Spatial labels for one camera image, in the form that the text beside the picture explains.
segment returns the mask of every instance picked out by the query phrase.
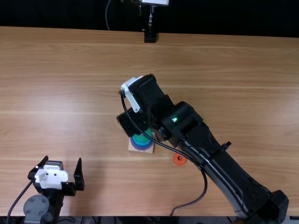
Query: wire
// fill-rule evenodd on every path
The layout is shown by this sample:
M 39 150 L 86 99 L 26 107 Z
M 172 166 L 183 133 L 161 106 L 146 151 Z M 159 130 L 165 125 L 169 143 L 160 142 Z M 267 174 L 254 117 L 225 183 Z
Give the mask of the wire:
M 122 104 L 123 110 L 125 111 L 126 116 L 127 116 L 128 119 L 131 121 L 132 125 L 133 125 L 133 126 L 134 126 L 134 127 L 135 127 L 135 128 L 142 134 L 142 135 L 144 135 L 146 138 L 148 138 L 148 139 L 151 140 L 152 142 L 156 143 L 157 145 L 160 145 L 160 146 L 162 146 L 162 147 L 164 147 L 164 148 L 167 148 L 167 149 L 169 149 L 169 150 L 171 150 L 171 151 L 173 151 L 173 152 L 175 152 L 175 153 L 178 153 L 178 154 L 184 156 L 185 158 L 187 158 L 188 160 L 190 160 L 190 161 L 191 161 L 191 162 L 192 162 L 192 163 L 193 163 L 193 164 L 194 164 L 194 165 L 201 171 L 201 174 L 202 174 L 202 176 L 203 176 L 203 178 L 204 178 L 204 184 L 205 184 L 205 185 L 204 185 L 204 189 L 203 189 L 201 195 L 200 195 L 198 198 L 196 198 L 194 201 L 191 201 L 191 202 L 189 202 L 189 203 L 182 204 L 182 205 L 179 205 L 179 206 L 174 207 L 174 208 L 172 209 L 172 211 L 171 211 L 170 216 L 173 215 L 173 213 L 175 212 L 176 209 L 183 208 L 183 207 L 185 207 L 185 206 L 192 205 L 192 204 L 194 204 L 194 203 L 200 201 L 200 200 L 205 196 L 205 194 L 206 194 L 206 190 L 207 190 L 206 173 L 202 170 L 202 167 L 201 167 L 201 166 L 200 166 L 200 165 L 199 165 L 199 164 L 198 164 L 192 157 L 188 156 L 186 153 L 183 153 L 183 152 L 181 152 L 181 151 L 179 151 L 179 150 L 177 150 L 177 149 L 175 149 L 175 148 L 173 148 L 173 147 L 170 147 L 170 146 L 168 146 L 168 145 L 166 145 L 166 144 L 163 144 L 162 142 L 156 141 L 155 139 L 153 139 L 152 137 L 150 137 L 149 135 L 147 135 L 143 130 L 141 130 L 141 128 L 138 127 L 138 125 L 133 121 L 133 119 L 130 117 L 130 115 L 129 115 L 129 113 L 128 113 L 128 110 L 127 110 L 127 108 L 126 108 L 126 104 L 125 104 L 125 100 L 124 100 L 124 91 L 121 91 L 121 104 Z
M 75 222 L 76 222 L 76 220 L 75 220 L 74 217 L 72 217 L 72 216 L 68 216 L 68 218 L 71 218 L 72 220 L 69 220 L 69 219 L 67 219 L 67 218 L 63 218 L 63 219 L 60 219 L 57 223 L 60 223 L 60 222 L 62 222 L 62 221 L 69 221 L 69 222 L 71 222 L 71 223 L 75 223 Z
M 152 224 L 159 224 L 159 222 L 153 217 L 145 216 Z
M 106 9 L 105 9 L 105 21 L 106 21 L 106 26 L 107 26 L 108 30 L 110 30 L 110 27 L 108 25 L 107 12 L 108 12 L 108 8 L 109 8 L 109 5 L 110 5 L 111 1 L 112 0 L 108 0 L 107 5 L 106 5 Z
M 94 221 L 94 224 L 97 224 L 97 221 L 95 221 L 95 218 L 93 217 L 93 221 Z
M 204 186 L 204 190 L 202 191 L 201 195 L 196 198 L 194 201 L 191 201 L 191 202 L 188 202 L 186 204 L 182 204 L 182 205 L 179 205 L 179 206 L 176 206 L 172 209 L 171 211 L 171 214 L 170 214 L 170 217 L 173 215 L 173 213 L 175 212 L 175 210 L 179 209 L 179 208 L 183 208 L 183 207 L 186 207 L 186 206 L 189 206 L 189 205 L 192 205 L 192 204 L 195 204 L 196 202 L 199 202 L 206 194 L 206 190 L 207 190 L 207 179 L 206 179 L 206 174 L 205 172 L 199 168 L 199 170 L 201 171 L 201 174 L 204 178 L 204 182 L 205 182 L 205 186 Z
M 30 181 L 27 186 L 24 188 L 24 190 L 20 193 L 20 195 L 17 197 L 17 199 L 14 201 L 13 205 L 10 207 L 8 214 L 7 214 L 7 220 L 6 223 L 9 224 L 9 218 L 10 218 L 10 214 L 13 211 L 15 205 L 18 203 L 19 199 L 23 196 L 23 194 L 26 192 L 26 190 L 28 190 L 28 188 L 30 187 L 30 185 L 33 183 L 33 181 Z
M 230 217 L 226 216 L 226 218 L 228 218 L 228 221 L 229 221 L 230 223 L 233 223 L 233 221 L 230 219 Z

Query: black background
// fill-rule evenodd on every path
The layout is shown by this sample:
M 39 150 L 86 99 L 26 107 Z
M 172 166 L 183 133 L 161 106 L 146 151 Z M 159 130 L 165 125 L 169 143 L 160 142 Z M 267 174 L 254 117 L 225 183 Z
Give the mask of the black background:
M 0 25 L 49 28 L 107 29 L 107 0 L 0 0 Z M 141 31 L 149 8 L 130 0 L 112 0 L 108 10 L 111 30 Z M 299 36 L 299 1 L 170 0 L 157 7 L 158 32 Z

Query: small orange object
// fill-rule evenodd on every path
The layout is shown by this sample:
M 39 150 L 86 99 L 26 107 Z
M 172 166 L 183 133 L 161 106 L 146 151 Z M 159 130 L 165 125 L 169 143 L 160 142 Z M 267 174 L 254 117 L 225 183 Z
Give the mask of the small orange object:
M 180 155 L 178 153 L 175 153 L 174 157 L 173 157 L 173 161 L 178 166 L 182 166 L 182 165 L 184 165 L 187 162 L 187 159 L 184 156 L 182 156 L 182 155 Z

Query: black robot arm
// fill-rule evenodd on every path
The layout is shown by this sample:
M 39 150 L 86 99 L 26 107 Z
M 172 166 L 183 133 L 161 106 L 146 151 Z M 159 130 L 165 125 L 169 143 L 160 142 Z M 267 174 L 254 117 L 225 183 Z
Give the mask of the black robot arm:
M 142 129 L 151 128 L 159 141 L 168 140 L 188 153 L 220 188 L 241 219 L 248 224 L 280 224 L 288 198 L 271 193 L 255 181 L 219 144 L 204 120 L 186 102 L 176 105 L 164 95 L 153 75 L 133 78 L 121 87 L 132 105 L 128 114 Z M 140 134 L 125 113 L 118 120 L 128 136 Z

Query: table surface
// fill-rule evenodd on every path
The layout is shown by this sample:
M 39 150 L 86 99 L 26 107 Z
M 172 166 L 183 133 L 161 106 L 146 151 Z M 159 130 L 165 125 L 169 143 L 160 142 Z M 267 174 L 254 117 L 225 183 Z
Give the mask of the table surface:
M 299 39 L 49 28 L 0 28 L 0 215 L 45 155 L 72 173 L 83 161 L 85 190 L 61 215 L 169 215 L 203 190 L 200 172 L 173 153 L 128 152 L 116 116 L 119 89 L 152 73 L 174 103 L 186 101 L 258 182 L 289 197 L 299 215 Z M 13 211 L 23 215 L 26 192 Z M 235 215 L 209 179 L 200 203 L 176 215 Z

